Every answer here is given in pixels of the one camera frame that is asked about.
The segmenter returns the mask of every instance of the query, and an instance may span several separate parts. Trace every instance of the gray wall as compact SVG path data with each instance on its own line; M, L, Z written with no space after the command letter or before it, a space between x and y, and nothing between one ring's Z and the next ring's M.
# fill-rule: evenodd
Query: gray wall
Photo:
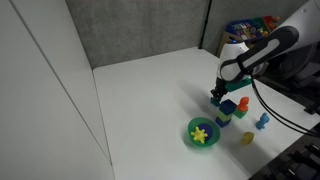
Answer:
M209 0L66 2L91 67L96 68L197 46ZM213 0L204 48L215 54L228 21L264 15L285 19L304 2Z

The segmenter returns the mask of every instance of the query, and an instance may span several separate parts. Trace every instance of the white table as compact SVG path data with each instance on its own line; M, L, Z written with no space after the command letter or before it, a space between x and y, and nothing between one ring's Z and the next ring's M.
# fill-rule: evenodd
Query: white table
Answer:
M220 129L212 147L194 147L187 137L190 120L216 117L209 91L218 63L208 52L190 48L94 70L116 180L247 179L301 136L272 117L266 129L257 130L255 122L265 110L247 86L224 97L238 103L249 96L247 115ZM256 84L283 116L308 129L319 122L318 115ZM247 131L255 138L243 146Z

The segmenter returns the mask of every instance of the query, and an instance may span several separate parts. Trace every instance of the green bowl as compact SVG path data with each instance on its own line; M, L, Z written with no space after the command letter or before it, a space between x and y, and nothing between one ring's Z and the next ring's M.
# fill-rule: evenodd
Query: green bowl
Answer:
M203 124L203 123L208 124L212 128L213 134L212 134L211 139L206 140L204 144L201 144L201 142L193 140L193 136L191 135L191 132L194 132L196 130L196 127L199 126L200 124ZM207 118L202 118L202 117L197 117L197 118L194 118L190 121L190 123L188 125L188 134L189 134L191 141L199 147L212 146L214 143L218 142L220 139L219 127L211 120L209 120Z

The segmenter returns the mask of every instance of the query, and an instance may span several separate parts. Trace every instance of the yellow toy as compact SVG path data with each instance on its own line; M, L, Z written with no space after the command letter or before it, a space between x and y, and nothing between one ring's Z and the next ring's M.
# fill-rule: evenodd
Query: yellow toy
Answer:
M205 137L208 137L208 134L204 132L204 129L200 130L199 127L196 127L196 131L191 132L191 135L194 136L193 140L199 141L201 144L204 144Z
M243 138L242 138L241 143L243 145L250 144L252 142L253 138L254 138L254 134L252 132L246 132L243 134Z

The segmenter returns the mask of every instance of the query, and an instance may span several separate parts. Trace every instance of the white wall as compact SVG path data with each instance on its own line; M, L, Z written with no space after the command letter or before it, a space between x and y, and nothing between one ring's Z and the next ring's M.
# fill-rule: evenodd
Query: white wall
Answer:
M0 24L0 179L114 179L8 0L0 1Z
M65 1L12 1L105 154L109 156L92 70Z

